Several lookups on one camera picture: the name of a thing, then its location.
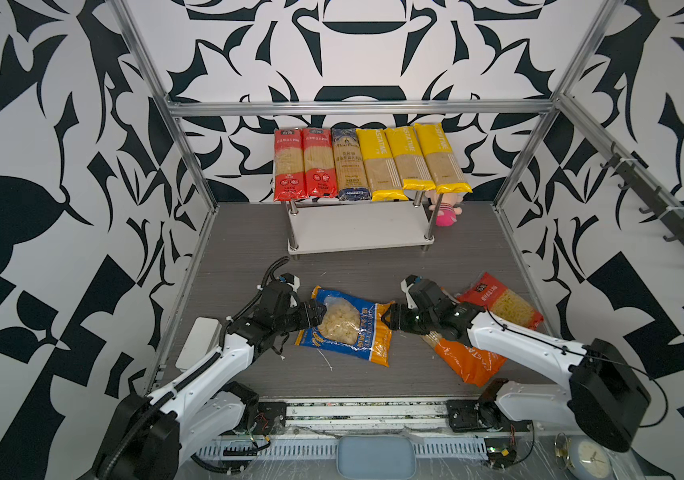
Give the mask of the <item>yellow spaghetti bag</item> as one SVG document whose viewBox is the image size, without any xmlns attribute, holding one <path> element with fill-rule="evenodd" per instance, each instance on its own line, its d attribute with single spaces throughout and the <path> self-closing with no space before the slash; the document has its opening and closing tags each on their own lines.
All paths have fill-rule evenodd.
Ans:
<svg viewBox="0 0 684 480">
<path fill-rule="evenodd" d="M 405 190 L 431 191 L 436 184 L 428 170 L 414 129 L 411 126 L 387 128 L 389 147 Z"/>
<path fill-rule="evenodd" d="M 414 130 L 437 194 L 471 193 L 450 142 L 440 124 L 415 124 Z"/>
<path fill-rule="evenodd" d="M 385 132 L 357 129 L 356 134 L 372 200 L 407 201 Z"/>
</svg>

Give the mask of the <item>red spaghetti bag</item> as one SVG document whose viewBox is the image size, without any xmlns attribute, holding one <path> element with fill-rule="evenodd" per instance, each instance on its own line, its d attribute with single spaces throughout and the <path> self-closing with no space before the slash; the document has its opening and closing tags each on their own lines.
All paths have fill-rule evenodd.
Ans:
<svg viewBox="0 0 684 480">
<path fill-rule="evenodd" d="M 338 195 L 332 137 L 329 129 L 301 130 L 307 194 L 316 198 Z"/>
<path fill-rule="evenodd" d="M 301 130 L 277 130 L 274 133 L 273 198 L 282 202 L 306 197 Z"/>
</svg>

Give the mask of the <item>red macaroni bag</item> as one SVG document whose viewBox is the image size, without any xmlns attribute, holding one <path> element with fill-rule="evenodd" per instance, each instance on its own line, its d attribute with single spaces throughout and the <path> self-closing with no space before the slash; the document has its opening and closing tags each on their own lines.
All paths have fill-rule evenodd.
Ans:
<svg viewBox="0 0 684 480">
<path fill-rule="evenodd" d="M 544 321 L 543 315 L 528 301 L 488 272 L 484 272 L 458 300 L 482 307 L 496 317 L 533 330 Z"/>
</svg>

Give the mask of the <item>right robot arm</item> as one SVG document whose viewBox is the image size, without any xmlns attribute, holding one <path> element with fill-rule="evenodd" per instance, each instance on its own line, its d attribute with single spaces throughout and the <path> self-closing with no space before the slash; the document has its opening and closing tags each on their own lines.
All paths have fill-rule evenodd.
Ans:
<svg viewBox="0 0 684 480">
<path fill-rule="evenodd" d="M 495 411 L 511 421 L 535 421 L 579 429 L 616 452 L 630 450 L 650 406 L 641 379 L 607 341 L 589 344 L 545 335 L 461 302 L 435 282 L 410 276 L 401 283 L 403 303 L 382 316 L 393 331 L 436 332 L 466 347 L 500 355 L 549 379 L 532 386 L 507 381 L 491 394 Z"/>
</svg>

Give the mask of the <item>blue orange orecchiette bag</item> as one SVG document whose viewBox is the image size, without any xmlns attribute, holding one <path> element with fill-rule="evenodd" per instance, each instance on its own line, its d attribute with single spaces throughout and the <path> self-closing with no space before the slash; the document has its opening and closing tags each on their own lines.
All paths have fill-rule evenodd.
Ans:
<svg viewBox="0 0 684 480">
<path fill-rule="evenodd" d="M 320 335 L 298 333 L 297 346 L 314 348 L 389 367 L 392 331 L 382 317 L 393 302 L 375 303 L 317 286 L 312 298 L 327 307 Z"/>
</svg>

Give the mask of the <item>blue gold spaghetti bag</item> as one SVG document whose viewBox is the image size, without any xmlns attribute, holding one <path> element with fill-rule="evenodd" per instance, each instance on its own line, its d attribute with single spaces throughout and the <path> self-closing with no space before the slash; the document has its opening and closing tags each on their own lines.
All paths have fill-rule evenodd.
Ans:
<svg viewBox="0 0 684 480">
<path fill-rule="evenodd" d="M 338 198 L 343 201 L 369 201 L 371 193 L 355 129 L 332 129 L 332 149 Z"/>
</svg>

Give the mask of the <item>orange pasta bag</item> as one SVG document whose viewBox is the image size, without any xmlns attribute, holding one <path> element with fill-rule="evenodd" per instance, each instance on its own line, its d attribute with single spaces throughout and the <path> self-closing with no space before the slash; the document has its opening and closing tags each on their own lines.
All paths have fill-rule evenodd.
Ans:
<svg viewBox="0 0 684 480">
<path fill-rule="evenodd" d="M 424 335 L 422 339 L 464 383 L 477 387 L 485 386 L 507 361 L 493 352 L 449 341 L 437 332 Z"/>
</svg>

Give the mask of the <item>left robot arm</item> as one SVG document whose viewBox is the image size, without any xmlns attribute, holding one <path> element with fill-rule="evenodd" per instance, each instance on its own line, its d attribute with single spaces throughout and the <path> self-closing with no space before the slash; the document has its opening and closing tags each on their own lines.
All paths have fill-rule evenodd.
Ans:
<svg viewBox="0 0 684 480">
<path fill-rule="evenodd" d="M 283 353 L 290 335 L 326 312 L 298 295 L 297 276 L 273 262 L 256 295 L 226 319 L 213 349 L 167 385 L 132 393 L 116 407 L 86 479 L 172 479 L 179 467 L 223 433 L 255 427 L 259 396 L 236 382 L 262 354 Z"/>
</svg>

